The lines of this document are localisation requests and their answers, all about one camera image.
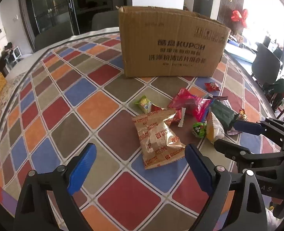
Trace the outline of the colourful wrapped candy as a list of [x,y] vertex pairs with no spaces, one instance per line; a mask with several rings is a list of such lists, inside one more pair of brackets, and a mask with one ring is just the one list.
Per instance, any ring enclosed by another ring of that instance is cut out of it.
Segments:
[[246,115],[245,109],[239,110],[238,120],[247,121],[247,115]]

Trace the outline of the yellow green candy packet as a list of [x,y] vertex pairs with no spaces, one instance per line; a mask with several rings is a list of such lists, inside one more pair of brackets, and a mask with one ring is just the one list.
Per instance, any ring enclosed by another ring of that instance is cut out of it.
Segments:
[[134,105],[137,105],[144,114],[151,112],[152,102],[145,95],[137,100]]

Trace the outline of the green round candy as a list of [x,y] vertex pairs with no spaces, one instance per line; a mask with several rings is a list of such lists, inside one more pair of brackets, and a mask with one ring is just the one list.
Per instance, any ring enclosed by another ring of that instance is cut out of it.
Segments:
[[203,139],[206,135],[206,123],[196,122],[193,124],[192,132],[195,137]]

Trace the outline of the purple snack bag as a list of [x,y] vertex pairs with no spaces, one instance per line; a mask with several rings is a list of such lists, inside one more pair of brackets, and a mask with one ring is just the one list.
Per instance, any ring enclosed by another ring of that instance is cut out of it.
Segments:
[[[225,106],[227,106],[227,107],[229,107],[230,109],[232,109],[232,107],[231,107],[231,104],[230,104],[230,102],[228,101],[228,99],[227,98],[221,98],[221,97],[214,97],[214,100],[218,100],[218,101],[220,101],[222,104],[224,104]],[[235,130],[234,129],[234,127],[232,127],[231,128],[231,130],[229,130],[229,131],[227,131],[227,132],[225,132],[227,135],[229,135],[229,136],[234,136],[234,135],[238,135],[238,134],[240,134],[241,132],[240,131],[237,131],[237,130]]]

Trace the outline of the dark chair right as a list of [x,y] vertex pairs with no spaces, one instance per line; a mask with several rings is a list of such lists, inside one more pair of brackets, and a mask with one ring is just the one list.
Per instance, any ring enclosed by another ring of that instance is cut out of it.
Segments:
[[256,58],[252,63],[252,77],[262,86],[273,84],[277,80],[280,60],[262,43],[257,43]]

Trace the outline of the dark green snack bag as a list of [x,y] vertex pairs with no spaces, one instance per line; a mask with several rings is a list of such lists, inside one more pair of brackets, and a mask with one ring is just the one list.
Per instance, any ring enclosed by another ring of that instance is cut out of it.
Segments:
[[210,105],[211,112],[219,120],[225,132],[231,130],[233,124],[238,119],[239,113],[236,113],[218,100],[214,100]]

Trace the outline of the red bow decoration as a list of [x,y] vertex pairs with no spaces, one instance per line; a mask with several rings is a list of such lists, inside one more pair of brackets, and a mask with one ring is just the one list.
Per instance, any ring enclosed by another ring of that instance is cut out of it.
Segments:
[[234,10],[231,15],[231,20],[233,22],[240,22],[243,28],[247,28],[246,19],[248,17],[248,10],[243,9],[242,12]]

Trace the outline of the pink snack bag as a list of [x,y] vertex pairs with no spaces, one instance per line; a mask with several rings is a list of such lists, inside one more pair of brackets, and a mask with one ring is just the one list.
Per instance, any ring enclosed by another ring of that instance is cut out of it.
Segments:
[[204,122],[214,99],[205,99],[192,95],[187,89],[181,88],[177,95],[170,101],[168,108],[186,109],[186,114],[193,116],[197,122]]

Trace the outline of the gold fortune biscuits bag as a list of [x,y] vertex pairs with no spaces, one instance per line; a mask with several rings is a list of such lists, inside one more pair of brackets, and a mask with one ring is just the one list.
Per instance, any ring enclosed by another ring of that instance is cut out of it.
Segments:
[[145,169],[167,165],[185,156],[185,145],[170,128],[175,114],[175,109],[166,109],[132,118]]

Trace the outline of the brown cardboard box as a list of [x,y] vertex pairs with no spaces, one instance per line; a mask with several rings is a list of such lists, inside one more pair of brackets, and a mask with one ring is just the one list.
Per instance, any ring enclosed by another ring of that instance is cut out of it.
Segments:
[[126,77],[211,77],[230,28],[186,10],[123,6],[118,10]]

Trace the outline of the seated person far left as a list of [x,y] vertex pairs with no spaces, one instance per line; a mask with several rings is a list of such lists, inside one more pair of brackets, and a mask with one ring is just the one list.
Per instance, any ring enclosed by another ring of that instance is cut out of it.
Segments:
[[3,72],[7,63],[11,63],[14,61],[13,56],[14,46],[11,42],[4,47],[4,50],[1,53],[0,57],[0,71]]

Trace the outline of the small red snack packet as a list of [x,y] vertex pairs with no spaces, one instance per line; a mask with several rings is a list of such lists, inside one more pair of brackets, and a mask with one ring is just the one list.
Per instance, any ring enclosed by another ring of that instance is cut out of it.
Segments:
[[[165,110],[165,108],[159,107],[155,104],[152,104],[151,106],[151,111],[155,112],[155,111],[159,111],[159,110]],[[173,118],[173,123],[177,123],[178,127],[183,127],[184,124],[184,118],[185,118],[185,112],[186,109],[184,107],[182,107],[181,109],[176,110],[176,114],[174,115]]]

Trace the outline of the cream gold snack bag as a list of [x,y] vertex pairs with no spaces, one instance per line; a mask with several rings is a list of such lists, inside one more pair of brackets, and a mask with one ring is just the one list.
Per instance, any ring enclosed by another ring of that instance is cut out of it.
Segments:
[[206,137],[212,144],[224,138],[223,126],[212,111],[208,112],[206,124]]

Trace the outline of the dark chair behind table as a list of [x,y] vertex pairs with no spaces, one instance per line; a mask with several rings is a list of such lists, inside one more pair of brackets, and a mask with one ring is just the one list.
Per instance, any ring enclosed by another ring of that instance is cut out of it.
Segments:
[[97,13],[92,18],[91,30],[97,31],[104,28],[119,26],[118,10]]

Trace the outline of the colourful checkered tablecloth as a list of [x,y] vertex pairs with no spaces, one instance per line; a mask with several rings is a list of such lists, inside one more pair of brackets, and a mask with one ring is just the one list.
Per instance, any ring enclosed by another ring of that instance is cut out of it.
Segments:
[[146,170],[132,117],[146,96],[167,107],[180,89],[219,85],[250,121],[271,117],[261,92],[223,55],[210,78],[126,78],[119,34],[64,43],[18,65],[0,99],[0,204],[14,216],[27,173],[52,172],[87,143],[97,156],[74,200],[94,230],[187,230],[207,195],[185,159]]

